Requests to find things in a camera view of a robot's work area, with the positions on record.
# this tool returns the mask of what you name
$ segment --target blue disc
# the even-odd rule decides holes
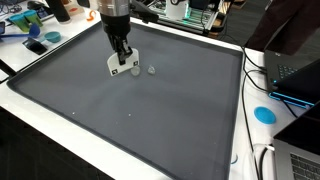
[[[276,116],[266,107],[257,107],[254,110],[256,118],[264,124],[273,124],[276,122]]]

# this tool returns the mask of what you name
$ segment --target laptop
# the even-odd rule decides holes
[[[320,59],[301,56],[264,54],[269,97],[302,108],[312,107],[320,100]]]
[[[320,103],[274,137],[278,180],[320,180]]]

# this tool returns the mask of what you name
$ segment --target white table surface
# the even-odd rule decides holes
[[[63,37],[61,42],[57,44],[47,42],[46,45],[48,46],[48,49],[52,50],[83,30],[91,27],[99,20],[100,18],[97,16],[93,22],[87,22],[85,20],[85,15],[80,14],[73,16],[70,24],[60,25],[55,18],[52,18],[44,22],[44,27],[41,28],[41,30],[42,34],[53,30],[61,32]],[[131,21],[133,23],[143,24],[140,20],[134,18],[132,18]],[[241,51],[241,48],[236,45],[182,32],[161,25],[149,23],[146,26]],[[7,28],[7,32],[18,33],[19,30],[14,27],[10,27]],[[246,51],[248,56],[254,62],[259,65],[263,65],[263,53],[253,50]],[[20,70],[29,63],[37,60],[39,57],[40,56],[27,50],[21,44],[21,39],[6,39],[4,42],[0,43],[0,58],[15,70]],[[254,67],[247,62],[246,69],[254,69]],[[265,87],[265,79],[263,75],[252,73],[251,76],[259,86]],[[0,77],[0,79],[4,79],[6,76],[0,72]],[[246,81],[244,93],[253,144],[272,143],[273,135],[292,122],[294,117],[286,109],[283,103],[272,100],[265,93],[258,91],[251,82],[249,82],[249,80]],[[232,149],[233,156],[238,155],[239,159],[237,163],[230,166],[230,180],[256,179],[253,163],[250,160],[250,145],[241,102],[240,94]],[[0,106],[114,179],[170,179],[160,171],[127,154],[103,139],[16,94],[11,91],[5,83],[0,85]],[[277,122],[273,125],[265,125],[259,122],[253,114],[254,109],[258,106],[265,106],[272,110],[277,117]],[[304,112],[303,109],[295,107],[293,107],[293,110],[298,115]],[[262,146],[255,147],[257,147],[256,154],[259,155]],[[264,178],[268,180],[275,179],[274,173],[273,155],[268,152],[265,156]]]

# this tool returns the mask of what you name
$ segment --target laptop keyboard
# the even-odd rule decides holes
[[[320,180],[320,164],[291,155],[294,180]]]
[[[287,67],[281,64],[278,64],[279,76],[281,79],[289,76],[290,74],[295,73],[298,69]]]

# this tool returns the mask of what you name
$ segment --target gray tray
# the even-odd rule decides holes
[[[242,53],[136,24],[128,40],[138,77],[110,76],[97,24],[8,86],[174,179],[228,179]]]

